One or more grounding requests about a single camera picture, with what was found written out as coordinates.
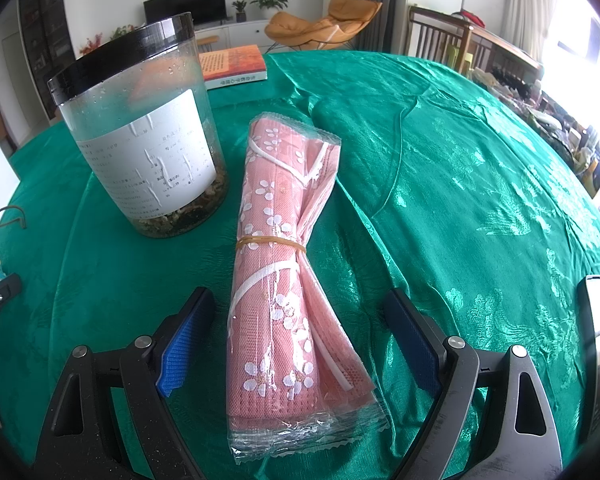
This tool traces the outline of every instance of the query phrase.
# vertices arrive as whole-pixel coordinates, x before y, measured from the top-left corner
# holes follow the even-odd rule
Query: pink face mask
[[[336,446],[361,422],[367,431],[386,423],[303,250],[339,156],[340,139],[327,132],[274,114],[251,123],[237,233],[246,243],[235,257],[228,317],[227,415],[237,462]]]

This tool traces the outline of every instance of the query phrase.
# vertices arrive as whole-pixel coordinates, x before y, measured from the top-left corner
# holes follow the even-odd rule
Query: metal screw
[[[511,351],[516,357],[526,357],[526,348],[522,345],[513,345]]]
[[[87,347],[85,345],[78,345],[74,348],[74,351],[71,352],[71,355],[74,357],[84,357],[87,355]]]
[[[141,335],[136,338],[134,345],[136,345],[136,348],[147,348],[151,343],[151,336]]]
[[[459,335],[453,335],[451,336],[449,339],[447,339],[447,342],[449,343],[449,346],[451,346],[451,348],[464,348],[464,345],[466,344],[464,342],[464,339],[462,339]]]

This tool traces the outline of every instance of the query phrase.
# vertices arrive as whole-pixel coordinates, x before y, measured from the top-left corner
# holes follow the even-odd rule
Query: window
[[[542,63],[542,90],[600,132],[600,20],[587,0],[558,0]]]

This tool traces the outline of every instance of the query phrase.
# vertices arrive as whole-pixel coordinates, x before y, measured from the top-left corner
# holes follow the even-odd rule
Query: orange chair
[[[331,0],[328,16],[313,23],[288,12],[278,12],[264,29],[275,42],[267,52],[280,46],[294,50],[329,50],[349,43],[381,6],[382,3],[370,0]]]

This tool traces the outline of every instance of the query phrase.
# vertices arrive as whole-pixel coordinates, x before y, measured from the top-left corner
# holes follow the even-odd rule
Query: clear plastic jar
[[[143,235],[188,231],[224,200],[229,181],[188,12],[104,44],[48,85],[93,173]]]

